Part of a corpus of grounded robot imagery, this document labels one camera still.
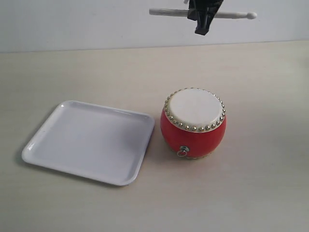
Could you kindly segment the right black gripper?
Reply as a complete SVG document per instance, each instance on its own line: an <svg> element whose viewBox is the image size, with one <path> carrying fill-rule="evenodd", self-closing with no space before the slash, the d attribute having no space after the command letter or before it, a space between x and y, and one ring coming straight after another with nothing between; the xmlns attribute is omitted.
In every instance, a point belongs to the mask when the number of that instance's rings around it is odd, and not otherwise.
<svg viewBox="0 0 309 232"><path fill-rule="evenodd" d="M223 0L189 0L187 18L197 21L195 34L205 36Z"/></svg>

